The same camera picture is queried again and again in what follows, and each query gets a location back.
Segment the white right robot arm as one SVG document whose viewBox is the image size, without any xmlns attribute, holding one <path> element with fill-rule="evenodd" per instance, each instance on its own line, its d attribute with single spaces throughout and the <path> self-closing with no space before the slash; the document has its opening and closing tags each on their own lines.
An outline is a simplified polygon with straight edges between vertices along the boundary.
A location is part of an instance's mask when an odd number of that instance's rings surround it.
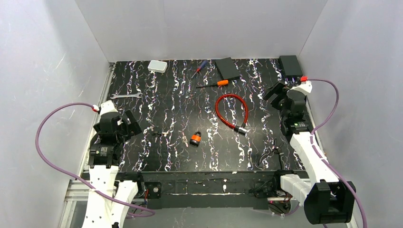
<svg viewBox="0 0 403 228">
<path fill-rule="evenodd" d="M 291 194 L 301 204 L 311 224 L 349 223 L 353 215 L 355 187 L 350 181 L 343 183 L 325 164 L 327 159 L 305 119 L 306 95 L 311 90 L 309 81 L 293 88 L 278 81 L 263 97 L 268 100 L 276 96 L 271 105 L 280 112 L 281 132 L 309 177 L 309 180 L 303 180 L 293 171 L 278 171 L 276 182 L 279 189 Z"/>
</svg>

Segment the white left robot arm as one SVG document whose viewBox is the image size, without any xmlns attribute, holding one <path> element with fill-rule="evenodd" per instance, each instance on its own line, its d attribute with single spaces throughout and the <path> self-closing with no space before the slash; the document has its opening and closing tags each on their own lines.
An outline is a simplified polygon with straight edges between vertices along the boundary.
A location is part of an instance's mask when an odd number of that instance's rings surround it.
<svg viewBox="0 0 403 228">
<path fill-rule="evenodd" d="M 84 228 L 121 228 L 129 207 L 116 200 L 131 203 L 138 193 L 135 181 L 115 183 L 123 144 L 133 136 L 130 124 L 118 111 L 101 111 L 98 124 L 94 126 L 100 142 L 90 146 L 89 183 Z"/>
</svg>

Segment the orange black padlock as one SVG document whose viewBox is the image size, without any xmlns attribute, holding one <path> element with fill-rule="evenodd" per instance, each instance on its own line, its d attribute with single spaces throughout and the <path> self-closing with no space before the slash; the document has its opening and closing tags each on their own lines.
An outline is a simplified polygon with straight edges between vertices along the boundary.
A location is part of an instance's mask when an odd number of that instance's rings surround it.
<svg viewBox="0 0 403 228">
<path fill-rule="evenodd" d="M 202 133 L 200 131 L 196 131 L 190 138 L 189 144 L 198 147 L 201 142 L 201 136 Z"/>
</svg>

